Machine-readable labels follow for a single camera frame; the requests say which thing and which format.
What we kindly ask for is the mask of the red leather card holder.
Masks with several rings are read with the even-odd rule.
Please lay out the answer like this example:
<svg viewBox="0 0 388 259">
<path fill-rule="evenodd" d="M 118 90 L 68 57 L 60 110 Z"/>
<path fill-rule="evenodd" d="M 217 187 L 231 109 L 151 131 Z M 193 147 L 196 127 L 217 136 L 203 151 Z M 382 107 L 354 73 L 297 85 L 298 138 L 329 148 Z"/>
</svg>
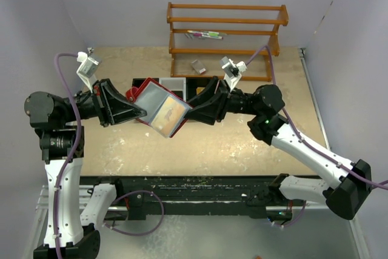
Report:
<svg viewBox="0 0 388 259">
<path fill-rule="evenodd" d="M 146 111 L 137 120 L 165 138 L 173 137 L 187 122 L 188 103 L 152 78 L 146 78 L 139 87 L 126 92 L 129 101 Z"/>
</svg>

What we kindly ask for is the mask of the clear plastic card sleeve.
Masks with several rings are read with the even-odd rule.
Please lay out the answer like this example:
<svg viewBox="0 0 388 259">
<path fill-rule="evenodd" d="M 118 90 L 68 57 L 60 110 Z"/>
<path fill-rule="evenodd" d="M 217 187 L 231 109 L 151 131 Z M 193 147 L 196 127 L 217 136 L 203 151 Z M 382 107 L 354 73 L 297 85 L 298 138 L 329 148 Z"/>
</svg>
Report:
<svg viewBox="0 0 388 259">
<path fill-rule="evenodd" d="M 138 107 L 147 112 L 146 116 L 138 118 L 139 122 L 149 124 L 168 96 L 168 91 L 154 82 L 149 82 L 135 101 Z"/>
</svg>

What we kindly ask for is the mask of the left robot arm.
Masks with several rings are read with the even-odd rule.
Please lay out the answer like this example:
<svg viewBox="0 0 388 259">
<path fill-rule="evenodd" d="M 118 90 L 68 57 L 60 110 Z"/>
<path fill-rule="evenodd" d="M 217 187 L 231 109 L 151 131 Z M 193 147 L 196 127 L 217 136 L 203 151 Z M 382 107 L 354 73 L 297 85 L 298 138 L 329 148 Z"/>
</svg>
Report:
<svg viewBox="0 0 388 259">
<path fill-rule="evenodd" d="M 48 222 L 44 242 L 34 258 L 96 258 L 99 230 L 110 205 L 124 201 L 119 179 L 103 178 L 92 187 L 86 207 L 80 209 L 80 176 L 84 157 L 81 120 L 97 117 L 113 126 L 146 116 L 147 112 L 120 94 L 109 79 L 94 83 L 91 91 L 61 98 L 47 92 L 30 94 L 24 110 L 39 137 L 48 181 Z"/>
</svg>

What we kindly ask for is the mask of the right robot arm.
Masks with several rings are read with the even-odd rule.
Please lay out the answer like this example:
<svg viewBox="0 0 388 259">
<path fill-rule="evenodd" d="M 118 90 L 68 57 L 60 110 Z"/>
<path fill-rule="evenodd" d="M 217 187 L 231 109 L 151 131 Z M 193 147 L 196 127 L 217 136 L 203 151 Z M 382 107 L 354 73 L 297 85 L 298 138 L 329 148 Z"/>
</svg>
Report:
<svg viewBox="0 0 388 259">
<path fill-rule="evenodd" d="M 313 170 L 318 178 L 280 174 L 269 186 L 270 200 L 283 205 L 289 200 L 326 204 L 336 215 L 352 220 L 372 191 L 370 165 L 341 157 L 300 132 L 289 117 L 279 114 L 285 106 L 278 86 L 259 86 L 253 93 L 229 89 L 224 80 L 213 77 L 188 101 L 185 118 L 213 125 L 227 113 L 252 115 L 247 123 L 259 141 L 288 153 Z"/>
</svg>

